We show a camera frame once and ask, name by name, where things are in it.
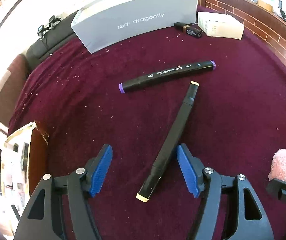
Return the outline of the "small white carton box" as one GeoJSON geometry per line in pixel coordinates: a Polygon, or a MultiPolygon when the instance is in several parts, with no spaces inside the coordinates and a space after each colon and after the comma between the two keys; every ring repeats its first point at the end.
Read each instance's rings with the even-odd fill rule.
{"type": "Polygon", "coordinates": [[[230,15],[199,11],[197,18],[198,26],[208,37],[242,39],[244,25],[230,15]]]}

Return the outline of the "grey red dragonfly shoebox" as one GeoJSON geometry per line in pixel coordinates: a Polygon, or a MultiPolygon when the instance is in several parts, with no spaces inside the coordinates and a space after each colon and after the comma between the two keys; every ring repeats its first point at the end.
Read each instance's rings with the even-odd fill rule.
{"type": "Polygon", "coordinates": [[[82,7],[71,28],[90,53],[176,22],[194,23],[198,0],[95,0],[82,7]]]}

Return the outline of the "pink fluffy ball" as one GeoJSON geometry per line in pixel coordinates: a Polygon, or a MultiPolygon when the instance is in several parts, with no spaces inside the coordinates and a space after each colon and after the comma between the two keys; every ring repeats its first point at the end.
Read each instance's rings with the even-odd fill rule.
{"type": "Polygon", "coordinates": [[[273,179],[286,182],[286,149],[279,149],[273,156],[268,180],[273,179]]]}

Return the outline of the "black suitcase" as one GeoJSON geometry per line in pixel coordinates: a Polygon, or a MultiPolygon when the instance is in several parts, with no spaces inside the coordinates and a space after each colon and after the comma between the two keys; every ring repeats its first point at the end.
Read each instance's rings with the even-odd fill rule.
{"type": "Polygon", "coordinates": [[[71,23],[77,11],[59,22],[54,29],[49,30],[42,40],[36,41],[30,46],[25,54],[27,59],[27,69],[31,73],[51,54],[59,50],[68,41],[77,37],[71,28],[71,23]]]}

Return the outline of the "white box gold rim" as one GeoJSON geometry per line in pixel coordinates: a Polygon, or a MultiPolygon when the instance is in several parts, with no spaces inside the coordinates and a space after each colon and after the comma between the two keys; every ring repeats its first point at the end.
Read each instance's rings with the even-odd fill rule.
{"type": "Polygon", "coordinates": [[[49,135],[37,121],[9,135],[1,152],[1,192],[10,208],[23,211],[43,175],[48,172],[49,135]]]}

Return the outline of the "black marker orange caps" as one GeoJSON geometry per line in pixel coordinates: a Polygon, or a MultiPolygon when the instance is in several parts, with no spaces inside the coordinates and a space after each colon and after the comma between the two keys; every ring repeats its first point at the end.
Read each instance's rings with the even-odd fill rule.
{"type": "Polygon", "coordinates": [[[194,105],[194,100],[199,88],[199,83],[191,81],[183,99],[176,119],[170,128],[168,135],[151,167],[150,174],[144,181],[136,198],[144,203],[150,200],[159,180],[163,176],[185,129],[188,117],[194,105]]]}

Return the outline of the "black rectangular battery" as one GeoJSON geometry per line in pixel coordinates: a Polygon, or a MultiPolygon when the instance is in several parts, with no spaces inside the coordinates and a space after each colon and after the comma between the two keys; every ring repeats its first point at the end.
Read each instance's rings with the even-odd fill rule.
{"type": "Polygon", "coordinates": [[[174,27],[176,30],[179,30],[182,33],[187,34],[189,36],[192,36],[195,38],[201,38],[202,37],[202,30],[199,30],[196,27],[190,26],[188,24],[185,24],[182,22],[176,22],[174,24],[174,27]]]}

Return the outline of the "brown wooden headboard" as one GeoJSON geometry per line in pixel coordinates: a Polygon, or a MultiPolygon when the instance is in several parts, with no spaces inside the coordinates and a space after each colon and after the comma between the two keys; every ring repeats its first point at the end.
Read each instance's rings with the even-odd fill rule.
{"type": "Polygon", "coordinates": [[[258,37],[286,66],[286,22],[248,0],[199,0],[200,6],[231,15],[258,37]]]}

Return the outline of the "black marker purple caps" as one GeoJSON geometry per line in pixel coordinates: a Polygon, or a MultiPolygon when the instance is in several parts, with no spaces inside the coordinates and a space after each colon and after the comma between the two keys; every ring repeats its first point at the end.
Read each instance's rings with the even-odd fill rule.
{"type": "Polygon", "coordinates": [[[136,77],[131,80],[124,81],[119,84],[119,91],[122,94],[131,92],[140,88],[151,85],[156,85],[161,82],[169,81],[170,79],[181,78],[182,76],[200,73],[203,71],[215,70],[216,63],[212,60],[204,62],[195,62],[188,64],[181,64],[178,66],[170,67],[164,70],[158,70],[150,74],[136,77]]]}

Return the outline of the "maroon velvet bed cover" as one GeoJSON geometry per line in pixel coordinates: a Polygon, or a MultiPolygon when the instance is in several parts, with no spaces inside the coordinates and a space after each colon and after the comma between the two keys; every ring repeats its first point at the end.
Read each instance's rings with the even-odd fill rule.
{"type": "Polygon", "coordinates": [[[171,27],[94,54],[75,38],[29,75],[8,130],[40,122],[49,135],[48,173],[56,177],[112,146],[102,189],[89,200],[103,239],[185,239],[199,199],[188,192],[176,159],[148,202],[136,194],[191,81],[200,87],[181,142],[218,173],[247,176],[275,239],[282,239],[286,204],[265,188],[274,153],[286,149],[286,66],[249,31],[241,40],[197,39],[171,27]],[[120,83],[144,74],[210,60],[215,70],[119,91],[120,83]]]}

